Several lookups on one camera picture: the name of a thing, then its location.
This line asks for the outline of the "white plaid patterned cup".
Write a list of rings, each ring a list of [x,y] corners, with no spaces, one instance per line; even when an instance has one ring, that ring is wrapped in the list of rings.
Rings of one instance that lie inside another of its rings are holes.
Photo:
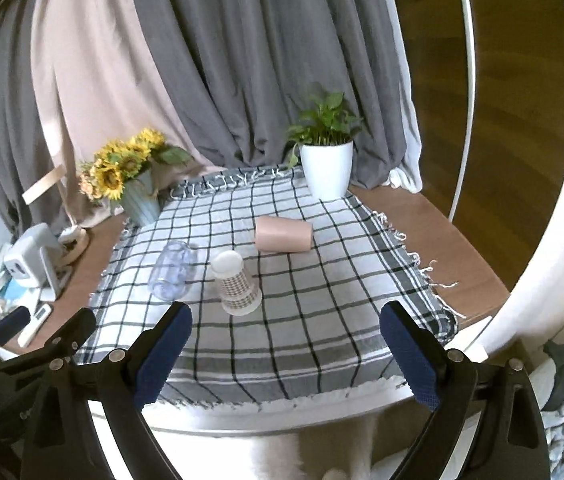
[[[260,307],[262,292],[238,252],[219,252],[210,260],[210,270],[218,288],[221,306],[227,314],[249,315]]]

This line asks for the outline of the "clear plastic cup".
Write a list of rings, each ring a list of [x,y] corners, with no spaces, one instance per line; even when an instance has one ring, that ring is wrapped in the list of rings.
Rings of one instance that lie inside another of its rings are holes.
[[[149,274],[147,287],[163,301],[175,301],[185,292],[193,272],[194,252],[181,240],[171,240],[161,251]]]

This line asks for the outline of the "pink cup lying sideways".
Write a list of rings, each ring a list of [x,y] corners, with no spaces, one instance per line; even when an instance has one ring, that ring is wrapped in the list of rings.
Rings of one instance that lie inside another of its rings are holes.
[[[313,227],[309,222],[283,217],[256,219],[255,245],[261,252],[309,252]]]

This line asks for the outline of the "white remote control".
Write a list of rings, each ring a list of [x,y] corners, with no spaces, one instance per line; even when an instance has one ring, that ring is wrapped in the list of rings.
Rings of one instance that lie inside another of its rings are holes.
[[[27,348],[30,345],[52,312],[53,309],[50,304],[40,304],[35,309],[28,308],[29,323],[23,328],[16,340],[20,348]]]

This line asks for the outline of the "white small appliance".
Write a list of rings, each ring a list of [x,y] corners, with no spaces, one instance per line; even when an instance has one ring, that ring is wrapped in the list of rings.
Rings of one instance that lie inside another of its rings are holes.
[[[47,223],[27,229],[6,252],[3,263],[22,287],[40,289],[40,300],[53,302],[61,295],[56,270],[64,256],[64,247]]]

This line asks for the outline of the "light blue ribbed vase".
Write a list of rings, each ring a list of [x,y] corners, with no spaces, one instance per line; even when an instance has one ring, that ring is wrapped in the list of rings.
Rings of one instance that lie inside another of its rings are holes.
[[[125,183],[120,205],[137,226],[150,226],[157,221],[160,204],[151,168],[143,170]]]

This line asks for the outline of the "yellow sunflower bouquet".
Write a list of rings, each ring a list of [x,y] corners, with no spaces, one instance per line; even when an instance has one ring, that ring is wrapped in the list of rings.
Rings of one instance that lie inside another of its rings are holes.
[[[154,164],[184,167],[192,160],[185,148],[169,143],[163,133],[144,128],[127,141],[108,141],[91,160],[81,162],[79,192],[90,202],[120,203],[130,183]]]

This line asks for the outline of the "black white checked tablecloth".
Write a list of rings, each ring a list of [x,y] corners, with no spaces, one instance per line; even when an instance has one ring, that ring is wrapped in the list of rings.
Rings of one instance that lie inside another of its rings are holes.
[[[309,222],[309,252],[258,250],[262,216]],[[80,363],[130,347],[167,310],[147,282],[171,240],[194,252],[183,295],[192,333],[161,392],[171,404],[291,401],[396,375],[379,331],[390,301],[441,342],[460,327],[385,214],[352,194],[317,200],[299,169],[225,170],[171,188],[152,226],[124,227],[89,302],[96,331],[78,351]],[[225,250],[243,257],[262,292],[249,315],[221,306],[210,260]]]

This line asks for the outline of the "beige pink curtain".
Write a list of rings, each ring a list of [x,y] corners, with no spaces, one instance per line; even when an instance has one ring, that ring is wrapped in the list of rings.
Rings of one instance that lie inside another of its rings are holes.
[[[80,193],[77,174],[108,141],[153,128],[188,151],[186,167],[156,170],[162,188],[218,171],[195,148],[168,96],[133,0],[36,0],[30,62],[44,139],[53,164],[66,170],[66,205],[78,222],[105,218]]]

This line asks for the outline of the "white ribbed plant pot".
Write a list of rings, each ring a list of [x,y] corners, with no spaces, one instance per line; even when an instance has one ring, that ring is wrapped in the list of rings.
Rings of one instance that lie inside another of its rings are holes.
[[[346,195],[352,170],[353,142],[303,145],[300,160],[308,188],[315,198],[329,202]]]

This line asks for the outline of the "green potted plant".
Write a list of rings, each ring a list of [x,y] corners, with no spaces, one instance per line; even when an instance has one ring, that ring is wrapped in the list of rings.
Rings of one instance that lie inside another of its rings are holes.
[[[312,105],[302,110],[297,122],[287,129],[287,144],[291,147],[289,168],[299,164],[301,148],[344,145],[362,130],[363,118],[352,113],[344,92],[310,96],[310,100]]]

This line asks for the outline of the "grey curtain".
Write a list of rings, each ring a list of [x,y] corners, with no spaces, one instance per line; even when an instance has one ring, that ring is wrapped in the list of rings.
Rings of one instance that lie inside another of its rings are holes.
[[[70,218],[66,170],[42,132],[30,62],[36,0],[0,0],[0,218],[13,235]],[[276,165],[316,93],[363,118],[352,180],[422,187],[422,141],[395,0],[133,0],[197,150],[218,167]]]

